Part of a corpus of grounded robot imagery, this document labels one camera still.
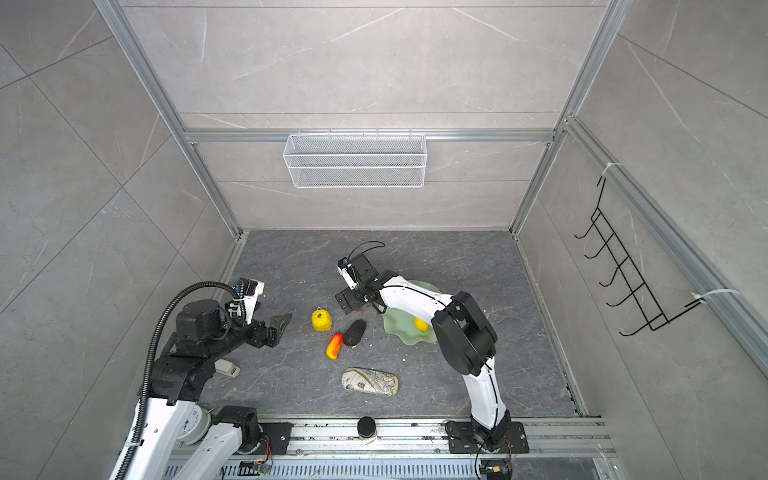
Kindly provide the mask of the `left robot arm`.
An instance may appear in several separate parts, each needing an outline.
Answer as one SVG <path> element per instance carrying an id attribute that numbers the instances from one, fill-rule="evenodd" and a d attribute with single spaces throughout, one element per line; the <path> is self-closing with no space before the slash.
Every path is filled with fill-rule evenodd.
<path id="1" fill-rule="evenodd" d="M 263 283 L 248 278 L 234 285 L 200 281 L 172 298 L 153 331 L 131 430 L 112 478 L 161 478 L 217 361 L 244 344 L 273 348 L 280 343 L 292 316 L 256 320 L 263 289 Z M 211 479 L 235 454 L 264 452 L 264 464 L 271 465 L 274 453 L 286 448 L 288 435 L 286 425 L 275 435 L 266 433 L 253 407 L 227 405 L 212 417 L 177 476 Z"/>

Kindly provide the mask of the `round yellow fake fruit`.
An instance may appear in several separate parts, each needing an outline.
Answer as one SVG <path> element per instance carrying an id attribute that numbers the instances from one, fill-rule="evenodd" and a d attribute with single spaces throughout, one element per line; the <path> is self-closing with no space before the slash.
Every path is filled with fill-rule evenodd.
<path id="1" fill-rule="evenodd" d="M 311 316 L 311 324 L 315 331 L 326 332 L 332 328 L 333 322 L 327 310 L 318 309 Z"/>

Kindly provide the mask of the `red yellow fake mango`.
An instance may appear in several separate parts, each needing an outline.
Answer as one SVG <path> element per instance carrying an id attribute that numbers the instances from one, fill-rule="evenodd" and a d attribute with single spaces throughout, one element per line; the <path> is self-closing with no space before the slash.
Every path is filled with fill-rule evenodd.
<path id="1" fill-rule="evenodd" d="M 344 343 L 344 337 L 341 333 L 335 333 L 326 348 L 326 357 L 330 360 L 337 360 L 340 350 Z"/>

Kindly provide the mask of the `long yellow fake fruit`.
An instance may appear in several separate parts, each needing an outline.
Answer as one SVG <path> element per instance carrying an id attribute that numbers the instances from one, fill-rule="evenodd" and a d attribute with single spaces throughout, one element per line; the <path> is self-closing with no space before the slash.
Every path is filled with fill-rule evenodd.
<path id="1" fill-rule="evenodd" d="M 414 327 L 421 333 L 426 333 L 429 331 L 430 325 L 425 322 L 424 320 L 415 317 L 413 320 Z"/>

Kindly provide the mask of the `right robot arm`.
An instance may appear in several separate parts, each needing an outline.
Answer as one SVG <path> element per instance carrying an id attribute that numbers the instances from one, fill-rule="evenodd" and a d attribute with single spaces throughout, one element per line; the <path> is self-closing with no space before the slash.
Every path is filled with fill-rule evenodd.
<path id="1" fill-rule="evenodd" d="M 464 291 L 453 295 L 433 292 L 391 271 L 371 269 L 361 274 L 344 263 L 337 271 L 347 284 L 336 295 L 344 313 L 369 304 L 381 312 L 404 311 L 432 327 L 443 357 L 463 377 L 474 435 L 485 449 L 500 448 L 511 415 L 496 378 L 498 336 L 475 299 Z"/>

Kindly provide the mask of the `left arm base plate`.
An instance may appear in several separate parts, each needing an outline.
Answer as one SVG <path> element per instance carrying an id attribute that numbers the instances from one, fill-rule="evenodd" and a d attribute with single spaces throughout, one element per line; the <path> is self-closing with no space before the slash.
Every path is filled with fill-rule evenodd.
<path id="1" fill-rule="evenodd" d="M 289 422 L 260 423 L 242 428 L 241 455 L 286 455 L 291 440 L 293 424 Z"/>

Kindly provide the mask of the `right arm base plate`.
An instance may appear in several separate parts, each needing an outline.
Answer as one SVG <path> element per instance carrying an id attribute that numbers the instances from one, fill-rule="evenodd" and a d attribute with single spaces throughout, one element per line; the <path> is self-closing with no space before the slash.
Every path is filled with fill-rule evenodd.
<path id="1" fill-rule="evenodd" d="M 497 427 L 486 430 L 476 422 L 450 420 L 444 424 L 452 454 L 488 453 L 527 454 L 530 447 L 521 422 L 504 420 Z"/>

